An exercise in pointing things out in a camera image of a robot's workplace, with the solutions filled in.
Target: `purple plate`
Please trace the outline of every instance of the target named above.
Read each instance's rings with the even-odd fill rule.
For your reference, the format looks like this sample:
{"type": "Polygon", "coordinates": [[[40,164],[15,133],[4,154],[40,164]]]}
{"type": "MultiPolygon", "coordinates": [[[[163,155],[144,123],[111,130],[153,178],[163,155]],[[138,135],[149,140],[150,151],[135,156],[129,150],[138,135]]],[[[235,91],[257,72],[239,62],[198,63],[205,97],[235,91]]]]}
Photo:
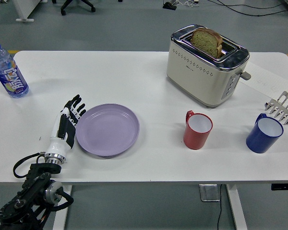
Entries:
{"type": "Polygon", "coordinates": [[[136,141],[140,123],[129,108],[119,104],[102,104],[88,110],[76,126],[78,143],[98,156],[114,156],[136,141]]]}

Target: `black cable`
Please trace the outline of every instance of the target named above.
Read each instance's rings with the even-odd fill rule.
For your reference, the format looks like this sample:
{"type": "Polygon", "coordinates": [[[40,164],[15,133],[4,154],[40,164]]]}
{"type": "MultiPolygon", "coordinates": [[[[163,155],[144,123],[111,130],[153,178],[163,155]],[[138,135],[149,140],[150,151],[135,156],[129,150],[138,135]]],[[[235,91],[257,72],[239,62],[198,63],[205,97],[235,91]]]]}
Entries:
{"type": "Polygon", "coordinates": [[[63,187],[58,188],[56,190],[56,194],[64,197],[66,199],[66,202],[64,204],[59,205],[59,206],[52,207],[50,209],[51,212],[57,212],[57,211],[60,211],[62,209],[65,209],[73,203],[73,198],[70,195],[68,195],[66,192],[63,191],[63,187]]]}
{"type": "Polygon", "coordinates": [[[288,10],[284,10],[284,11],[278,11],[278,12],[274,12],[274,13],[267,13],[267,14],[248,14],[248,13],[242,13],[240,11],[237,11],[237,10],[234,10],[233,8],[230,8],[230,6],[234,6],[234,5],[225,5],[224,3],[222,3],[220,0],[217,0],[218,2],[220,2],[220,4],[218,4],[217,2],[214,2],[214,1],[211,1],[211,0],[208,0],[210,2],[213,2],[217,5],[220,5],[220,6],[226,6],[227,8],[231,9],[232,11],[234,12],[237,12],[237,13],[240,13],[240,14],[243,14],[243,15],[246,15],[246,16],[257,16],[257,17],[262,17],[262,16],[268,16],[268,15],[272,15],[272,14],[277,14],[277,13],[282,13],[282,12],[286,12],[288,10]]]}
{"type": "Polygon", "coordinates": [[[220,214],[219,214],[219,218],[217,219],[217,230],[219,230],[221,214],[222,214],[222,185],[220,186],[220,214]]]}
{"type": "Polygon", "coordinates": [[[24,163],[26,160],[30,159],[30,158],[33,158],[33,157],[37,157],[40,153],[35,153],[33,155],[30,155],[30,156],[27,156],[27,157],[24,157],[22,158],[21,160],[19,160],[13,167],[13,174],[16,178],[25,178],[28,174],[26,175],[23,175],[23,176],[19,176],[17,173],[16,173],[16,169],[22,164],[24,163]]]}
{"type": "MultiPolygon", "coordinates": [[[[217,2],[214,2],[214,1],[211,1],[211,0],[207,0],[207,1],[210,1],[210,2],[213,2],[219,6],[224,6],[224,4],[219,4],[217,2]]],[[[284,3],[281,3],[281,4],[278,4],[276,6],[272,6],[272,7],[255,7],[255,6],[249,6],[249,5],[246,5],[246,4],[236,4],[236,5],[227,5],[227,6],[246,6],[246,7],[250,7],[250,8],[254,8],[254,9],[271,9],[271,8],[275,8],[275,7],[278,7],[278,6],[281,6],[281,5],[284,5],[286,4],[288,1],[284,2],[284,3]]]]}

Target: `toaster vent holes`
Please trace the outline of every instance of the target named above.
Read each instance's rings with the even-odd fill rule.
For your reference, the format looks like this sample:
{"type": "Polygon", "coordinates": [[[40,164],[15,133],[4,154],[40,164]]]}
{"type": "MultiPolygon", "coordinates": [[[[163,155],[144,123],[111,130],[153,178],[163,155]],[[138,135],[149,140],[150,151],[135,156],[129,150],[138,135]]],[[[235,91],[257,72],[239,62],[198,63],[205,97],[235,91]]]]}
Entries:
{"type": "Polygon", "coordinates": [[[173,53],[176,54],[178,57],[180,57],[181,59],[187,61],[190,65],[196,67],[197,69],[199,69],[200,71],[202,71],[203,73],[210,75],[211,77],[213,76],[213,73],[209,72],[208,70],[204,69],[203,67],[199,66],[198,64],[194,63],[193,61],[191,61],[189,58],[185,57],[184,55],[182,55],[180,52],[178,52],[175,49],[172,49],[173,53]]]}

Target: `toaster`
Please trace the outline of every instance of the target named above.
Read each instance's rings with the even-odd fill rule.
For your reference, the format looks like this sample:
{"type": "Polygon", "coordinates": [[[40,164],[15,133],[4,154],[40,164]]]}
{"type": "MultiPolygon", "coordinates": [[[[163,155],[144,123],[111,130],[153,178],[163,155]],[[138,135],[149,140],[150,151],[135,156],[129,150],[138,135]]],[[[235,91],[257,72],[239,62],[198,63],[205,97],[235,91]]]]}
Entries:
{"type": "Polygon", "coordinates": [[[187,93],[208,107],[216,107],[235,91],[239,78],[248,80],[244,72],[250,54],[247,49],[220,35],[220,58],[197,49],[191,44],[193,32],[201,25],[189,25],[171,36],[167,76],[187,93]]]}

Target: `toast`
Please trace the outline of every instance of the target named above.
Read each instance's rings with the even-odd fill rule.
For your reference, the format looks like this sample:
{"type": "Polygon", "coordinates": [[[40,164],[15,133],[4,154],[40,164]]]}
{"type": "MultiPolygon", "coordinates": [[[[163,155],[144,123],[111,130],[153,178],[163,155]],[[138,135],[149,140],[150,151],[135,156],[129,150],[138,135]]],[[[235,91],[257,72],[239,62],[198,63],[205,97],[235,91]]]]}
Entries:
{"type": "Polygon", "coordinates": [[[191,38],[191,44],[201,51],[220,58],[222,53],[222,37],[215,31],[207,28],[196,29],[191,38]]]}

